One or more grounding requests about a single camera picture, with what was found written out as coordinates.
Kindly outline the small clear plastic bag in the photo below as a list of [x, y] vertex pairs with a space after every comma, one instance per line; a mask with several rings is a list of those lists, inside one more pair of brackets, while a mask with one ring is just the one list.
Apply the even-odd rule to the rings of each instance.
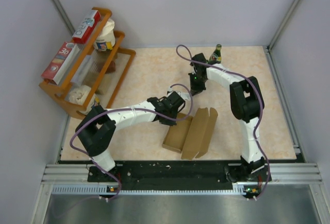
[[187, 100], [187, 101], [191, 101], [191, 97], [190, 97], [190, 94], [189, 93], [183, 93], [181, 92], [180, 93], [180, 96], [183, 100]]

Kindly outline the brown cardboard box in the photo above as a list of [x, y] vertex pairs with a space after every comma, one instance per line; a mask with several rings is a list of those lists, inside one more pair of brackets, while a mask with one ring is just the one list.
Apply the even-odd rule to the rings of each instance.
[[188, 116], [168, 129], [162, 147], [180, 153], [182, 160], [204, 156], [208, 152], [217, 118], [215, 108], [197, 109], [195, 116]]

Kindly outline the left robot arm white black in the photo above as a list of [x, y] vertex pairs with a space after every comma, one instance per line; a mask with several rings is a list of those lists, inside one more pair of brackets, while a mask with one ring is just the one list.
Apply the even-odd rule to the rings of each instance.
[[171, 91], [162, 98], [150, 97], [140, 104], [121, 109], [95, 106], [75, 132], [87, 155], [100, 167], [99, 175], [104, 180], [111, 181], [117, 175], [116, 164], [108, 150], [114, 133], [139, 123], [159, 122], [174, 126], [179, 120], [181, 108], [190, 100], [188, 93]]

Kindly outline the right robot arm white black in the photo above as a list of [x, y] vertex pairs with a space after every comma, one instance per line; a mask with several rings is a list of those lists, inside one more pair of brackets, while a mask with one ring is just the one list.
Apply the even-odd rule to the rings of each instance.
[[207, 61], [203, 53], [192, 57], [190, 65], [193, 67], [193, 72], [189, 74], [191, 94], [206, 90], [208, 80], [220, 84], [229, 90], [230, 108], [240, 123], [243, 137], [241, 164], [238, 169], [225, 166], [228, 181], [254, 180], [265, 167], [265, 155], [259, 143], [259, 125], [265, 104], [258, 80], [232, 72], [217, 60]]

